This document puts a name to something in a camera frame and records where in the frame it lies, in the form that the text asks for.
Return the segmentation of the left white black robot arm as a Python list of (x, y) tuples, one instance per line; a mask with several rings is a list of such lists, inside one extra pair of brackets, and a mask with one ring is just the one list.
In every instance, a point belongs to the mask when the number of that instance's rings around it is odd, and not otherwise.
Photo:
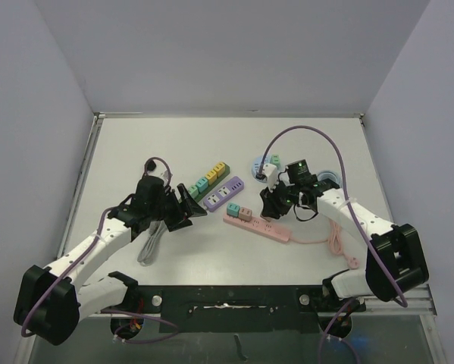
[(113, 271), (95, 283), (88, 279), (118, 250), (137, 240), (153, 222), (169, 231), (192, 225), (207, 212), (179, 184), (173, 190), (160, 177), (144, 175), (135, 193), (107, 208), (97, 229), (60, 259), (26, 270), (14, 310), (22, 337), (37, 335), (55, 346), (79, 322), (108, 308), (132, 315), (139, 302), (136, 280)]

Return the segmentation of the yellow charger plug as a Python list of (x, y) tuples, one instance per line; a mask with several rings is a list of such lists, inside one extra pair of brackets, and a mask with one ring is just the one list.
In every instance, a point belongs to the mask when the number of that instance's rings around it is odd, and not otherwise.
[(216, 173), (217, 178), (220, 178), (226, 172), (226, 164), (224, 162), (218, 162), (213, 170)]
[(215, 169), (212, 169), (205, 175), (205, 179), (207, 180), (208, 185), (211, 186), (218, 179), (218, 173)]

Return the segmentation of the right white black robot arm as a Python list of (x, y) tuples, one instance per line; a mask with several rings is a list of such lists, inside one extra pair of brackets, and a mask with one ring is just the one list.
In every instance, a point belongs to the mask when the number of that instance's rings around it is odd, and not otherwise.
[(260, 192), (262, 217), (279, 219), (290, 210), (306, 207), (367, 247), (365, 264), (324, 279), (321, 299), (328, 309), (340, 309), (351, 297), (375, 296), (389, 302), (427, 282), (427, 263), (414, 227), (376, 216), (347, 197), (335, 181), (319, 180), (304, 160), (287, 165), (286, 173), (288, 180), (282, 181), (276, 165), (262, 165), (267, 184)]

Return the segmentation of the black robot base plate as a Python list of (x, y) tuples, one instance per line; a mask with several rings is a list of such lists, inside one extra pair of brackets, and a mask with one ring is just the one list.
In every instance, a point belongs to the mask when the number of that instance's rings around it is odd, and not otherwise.
[(132, 338), (147, 321), (172, 333), (317, 333), (343, 301), (316, 285), (138, 286), (111, 306), (111, 330)]

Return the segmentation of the green charger plug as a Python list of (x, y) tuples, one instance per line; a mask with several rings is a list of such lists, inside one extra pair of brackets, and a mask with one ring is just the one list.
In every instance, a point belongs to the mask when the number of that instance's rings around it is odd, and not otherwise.
[(280, 156), (279, 155), (272, 155), (270, 158), (270, 163), (274, 165), (278, 170), (281, 168), (281, 163), (280, 163)]
[(199, 190), (196, 185), (192, 185), (188, 189), (188, 193), (191, 195), (192, 198), (195, 198), (196, 196), (199, 195)]

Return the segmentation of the teal charger plug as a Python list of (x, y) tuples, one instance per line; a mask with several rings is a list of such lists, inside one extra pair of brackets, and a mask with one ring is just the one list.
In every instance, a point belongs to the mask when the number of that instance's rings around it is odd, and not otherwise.
[(233, 202), (229, 202), (228, 203), (228, 205), (227, 205), (227, 214), (230, 217), (237, 218), (239, 216), (239, 212), (240, 212), (240, 206), (239, 205), (237, 205), (236, 203), (233, 203)]
[(196, 188), (199, 193), (203, 193), (208, 188), (208, 180), (206, 177), (201, 177), (196, 181)]

